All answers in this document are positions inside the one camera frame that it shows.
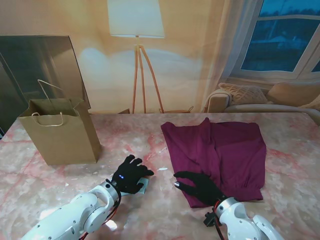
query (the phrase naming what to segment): wooden lamp leg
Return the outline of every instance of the wooden lamp leg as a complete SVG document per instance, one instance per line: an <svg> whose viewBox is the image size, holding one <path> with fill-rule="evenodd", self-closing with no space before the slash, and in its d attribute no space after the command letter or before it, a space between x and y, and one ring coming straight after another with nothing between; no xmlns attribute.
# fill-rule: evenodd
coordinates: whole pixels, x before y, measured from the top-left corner
<svg viewBox="0 0 320 240"><path fill-rule="evenodd" d="M132 100L132 113L135 113L136 105L136 90L137 90L137 76L138 76L138 46L134 46L134 83L133 83L133 100Z"/></svg>
<svg viewBox="0 0 320 240"><path fill-rule="evenodd" d="M162 106L161 97L160 97L160 93L159 93L159 89L158 89L157 80L156 80L156 76L155 76L154 70L153 70L153 68L151 66L151 62L150 62L150 60L148 58L148 55L147 55L147 52L146 52L144 46L143 45L139 45L139 47L141 48L142 53L143 53L143 55L145 57L145 60L148 63L148 66L149 66L149 69L150 69L150 72L151 72L151 75L152 75L152 78L153 78L153 83L154 83L154 87L155 87L155 90L156 90L156 94L158 96L158 100L159 100L159 104L160 104L160 108L161 108L161 113L164 114L165 111L164 111L164 107Z"/></svg>
<svg viewBox="0 0 320 240"><path fill-rule="evenodd" d="M139 57L139 63L140 63L140 69L141 69L141 82L142 82L142 97L143 97L143 112L146 114L146 94L145 94L145 78L144 78L144 67L142 64L142 57L139 46L137 46L138 51L138 57Z"/></svg>

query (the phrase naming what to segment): marble table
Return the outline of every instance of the marble table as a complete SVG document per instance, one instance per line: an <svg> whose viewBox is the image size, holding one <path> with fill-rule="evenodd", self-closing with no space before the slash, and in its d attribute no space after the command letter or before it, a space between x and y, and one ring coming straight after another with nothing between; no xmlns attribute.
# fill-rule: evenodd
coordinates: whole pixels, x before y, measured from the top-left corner
<svg viewBox="0 0 320 240"><path fill-rule="evenodd" d="M19 121L0 141L0 240L16 240L39 218L110 178L129 154L155 172L146 193L124 196L117 214L87 240L193 240L219 236L205 227L209 208L191 209L173 186L173 168L160 125L255 122L267 146L262 201L245 203L285 239L320 240L320 130L305 113L188 113L92 115L103 145L97 164L48 166ZM224 236L227 228L221 227Z"/></svg>

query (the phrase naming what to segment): window frame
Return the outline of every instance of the window frame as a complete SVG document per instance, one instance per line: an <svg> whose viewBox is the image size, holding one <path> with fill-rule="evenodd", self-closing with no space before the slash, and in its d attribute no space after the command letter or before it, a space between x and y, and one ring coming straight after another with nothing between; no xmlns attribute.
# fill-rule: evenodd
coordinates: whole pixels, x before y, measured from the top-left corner
<svg viewBox="0 0 320 240"><path fill-rule="evenodd" d="M249 44L251 42L257 21L269 21L269 20L281 20L281 19L311 19L320 20L320 16L316 15L279 15L279 16L264 16L259 17L264 0L258 0L252 15L252 19L249 23L248 32L244 39L240 54L235 62L233 70L231 72L231 77L240 78L260 78L260 79L297 79L297 78L316 78L320 77L320 72L311 72L313 68L318 63L320 59L320 24L315 30L310 42L306 46L303 54L301 55L298 63L296 64L294 70L290 71L280 71L280 70L268 70L268 71L254 71L241 69Z"/></svg>

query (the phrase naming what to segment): robotic hand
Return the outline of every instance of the robotic hand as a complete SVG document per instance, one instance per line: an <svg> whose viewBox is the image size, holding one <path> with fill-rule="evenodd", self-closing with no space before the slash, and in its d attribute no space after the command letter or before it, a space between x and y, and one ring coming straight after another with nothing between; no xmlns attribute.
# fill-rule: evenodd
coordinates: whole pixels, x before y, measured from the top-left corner
<svg viewBox="0 0 320 240"><path fill-rule="evenodd" d="M140 178L154 174L141 163L140 158L127 156L112 181L106 179L89 192L77 195L38 222L22 240L83 240L113 216L121 202L121 192L137 193L143 187L138 183Z"/></svg>
<svg viewBox="0 0 320 240"><path fill-rule="evenodd" d="M260 215L252 219L247 216L245 205L234 197L226 197L205 174L180 171L173 175L193 181L195 187L176 181L174 186L188 195L195 196L204 204L214 206L211 213L205 215L204 224L215 226L219 237L224 237L219 224L226 224L228 239L233 240L284 240L271 223Z"/></svg>

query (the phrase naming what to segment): purple shirt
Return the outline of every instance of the purple shirt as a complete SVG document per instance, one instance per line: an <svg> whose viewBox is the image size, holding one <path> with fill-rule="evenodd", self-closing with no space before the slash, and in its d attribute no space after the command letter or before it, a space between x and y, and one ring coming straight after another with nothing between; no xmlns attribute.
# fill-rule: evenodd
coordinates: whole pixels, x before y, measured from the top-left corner
<svg viewBox="0 0 320 240"><path fill-rule="evenodd" d="M204 173L227 196L238 201L262 200L265 184L266 144L256 123L213 123L198 126L161 126L174 173ZM178 181L194 186L188 179ZM206 207L183 192L191 208Z"/></svg>

